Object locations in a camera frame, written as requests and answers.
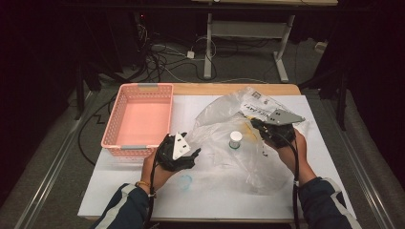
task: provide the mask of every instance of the black curtain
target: black curtain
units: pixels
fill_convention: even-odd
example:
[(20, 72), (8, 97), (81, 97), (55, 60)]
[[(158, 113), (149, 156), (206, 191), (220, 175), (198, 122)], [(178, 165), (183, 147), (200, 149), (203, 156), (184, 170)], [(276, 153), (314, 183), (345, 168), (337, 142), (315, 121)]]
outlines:
[(405, 187), (405, 3), (384, 2), (348, 75), (358, 112), (380, 153)]
[(61, 32), (67, 22), (56, 9), (53, 1), (0, 3), (0, 205), (75, 86), (75, 58)]

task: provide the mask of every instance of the pink plastic basket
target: pink plastic basket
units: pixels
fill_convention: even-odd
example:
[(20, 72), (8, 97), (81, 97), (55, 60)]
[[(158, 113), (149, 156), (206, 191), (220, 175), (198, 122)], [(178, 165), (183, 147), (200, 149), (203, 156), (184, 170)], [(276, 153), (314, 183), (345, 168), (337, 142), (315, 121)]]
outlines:
[(101, 146), (113, 156), (147, 157), (170, 132), (173, 84), (123, 84)]

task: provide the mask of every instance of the person's hand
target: person's hand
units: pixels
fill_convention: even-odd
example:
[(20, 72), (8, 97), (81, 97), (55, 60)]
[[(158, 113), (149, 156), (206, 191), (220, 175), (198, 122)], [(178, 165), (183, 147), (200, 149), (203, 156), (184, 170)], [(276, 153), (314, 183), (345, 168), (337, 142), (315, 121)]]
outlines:
[[(304, 185), (308, 181), (316, 177), (316, 174), (310, 168), (307, 161), (307, 142), (305, 137), (301, 135), (296, 129), (295, 140), (291, 142), (291, 145), (298, 151), (299, 161), (299, 182), (300, 186)], [(280, 159), (287, 165), (293, 174), (295, 174), (295, 155), (289, 146), (276, 149), (269, 142), (265, 141), (265, 144), (273, 148), (279, 154)]]
[[(143, 160), (142, 175), (140, 177), (141, 181), (150, 183), (151, 172), (152, 172), (152, 168), (153, 168), (153, 160), (155, 158), (155, 154), (156, 154), (156, 151)], [(155, 188), (155, 191), (158, 191), (158, 189), (161, 188), (166, 183), (166, 181), (171, 176), (173, 176), (175, 173), (176, 172), (170, 172), (170, 171), (164, 170), (161, 166), (158, 165), (155, 169), (155, 175), (154, 175), (154, 181), (153, 181), (153, 187)], [(147, 194), (150, 194), (150, 188), (147, 185), (139, 184), (139, 187), (141, 189), (143, 189)]]

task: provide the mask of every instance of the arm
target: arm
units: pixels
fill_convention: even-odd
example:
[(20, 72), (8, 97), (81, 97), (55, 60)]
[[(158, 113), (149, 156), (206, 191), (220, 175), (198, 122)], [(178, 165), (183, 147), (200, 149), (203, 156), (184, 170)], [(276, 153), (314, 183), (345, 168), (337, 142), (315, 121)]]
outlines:
[(299, 198), (309, 228), (361, 228), (346, 209), (342, 191), (329, 178), (310, 180), (301, 186)]
[[(317, 177), (307, 161), (307, 142), (295, 130), (299, 161), (299, 198), (309, 228), (361, 228), (346, 209), (339, 187), (327, 178)], [(292, 173), (295, 170), (294, 153), (289, 147), (275, 149)]]
[[(147, 184), (122, 185), (111, 198), (102, 216), (92, 225), (91, 228), (137, 228), (143, 227), (149, 207), (149, 182), (153, 168), (153, 160), (156, 152), (144, 159), (141, 179)], [(157, 166), (154, 175), (154, 187), (158, 190), (163, 184), (173, 176), (175, 172), (163, 170)]]
[(111, 198), (93, 228), (142, 228), (148, 207), (148, 196), (134, 184), (124, 184)]

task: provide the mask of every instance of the clear plastic bag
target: clear plastic bag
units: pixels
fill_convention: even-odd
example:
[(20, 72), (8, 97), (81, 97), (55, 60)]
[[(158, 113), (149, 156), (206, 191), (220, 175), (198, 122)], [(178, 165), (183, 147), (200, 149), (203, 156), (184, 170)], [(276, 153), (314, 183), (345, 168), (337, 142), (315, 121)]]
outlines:
[[(253, 88), (219, 97), (209, 104), (196, 118), (191, 132), (185, 137), (194, 151), (202, 148), (201, 154), (213, 154), (216, 169), (226, 173), (238, 170), (244, 176), (243, 191), (257, 195), (272, 195), (279, 191), (292, 176), (276, 151), (265, 145), (259, 131), (254, 129), (246, 116), (264, 120), (276, 109), (288, 111), (282, 104)], [(229, 147), (230, 133), (243, 135), (241, 145), (234, 150)]]

